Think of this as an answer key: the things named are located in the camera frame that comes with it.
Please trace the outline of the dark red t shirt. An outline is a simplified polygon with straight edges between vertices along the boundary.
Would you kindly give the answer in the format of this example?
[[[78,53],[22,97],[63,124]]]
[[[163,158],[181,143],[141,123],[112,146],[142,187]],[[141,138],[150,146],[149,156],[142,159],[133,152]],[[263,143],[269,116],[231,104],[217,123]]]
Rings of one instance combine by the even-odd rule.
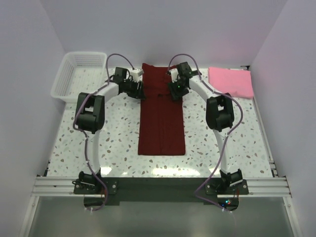
[[[186,153],[183,101],[174,101],[167,67],[142,64],[145,100],[141,101],[138,154],[183,156]]]

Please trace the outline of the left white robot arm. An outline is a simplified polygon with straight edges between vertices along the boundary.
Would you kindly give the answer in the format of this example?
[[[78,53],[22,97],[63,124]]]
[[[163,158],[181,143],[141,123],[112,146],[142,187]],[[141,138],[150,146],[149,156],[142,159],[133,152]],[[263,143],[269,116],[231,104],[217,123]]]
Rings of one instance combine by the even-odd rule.
[[[105,104],[121,93],[144,100],[143,74],[142,69],[128,70],[116,67],[115,73],[109,77],[105,85],[95,92],[81,92],[78,95],[73,129],[84,134],[84,162],[88,174],[92,175],[86,180],[85,188],[92,194],[102,189],[102,181],[96,176],[101,170],[98,146],[100,132],[105,124]]]

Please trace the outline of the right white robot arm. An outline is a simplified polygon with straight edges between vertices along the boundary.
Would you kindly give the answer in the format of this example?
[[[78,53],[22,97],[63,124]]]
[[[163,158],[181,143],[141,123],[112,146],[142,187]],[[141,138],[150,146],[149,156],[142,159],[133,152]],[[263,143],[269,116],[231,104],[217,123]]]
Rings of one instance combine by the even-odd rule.
[[[231,133],[237,128],[237,125],[233,125],[233,103],[237,101],[228,93],[223,94],[212,89],[202,79],[201,72],[198,69],[193,71],[187,62],[176,65],[175,69],[168,68],[167,74],[171,76],[168,88],[173,100],[181,99],[191,89],[206,102],[205,121],[215,135],[220,152],[218,164],[214,168],[220,169],[220,178],[210,184],[215,190],[231,194],[243,180],[241,169],[235,160],[234,147],[230,147],[228,142]]]

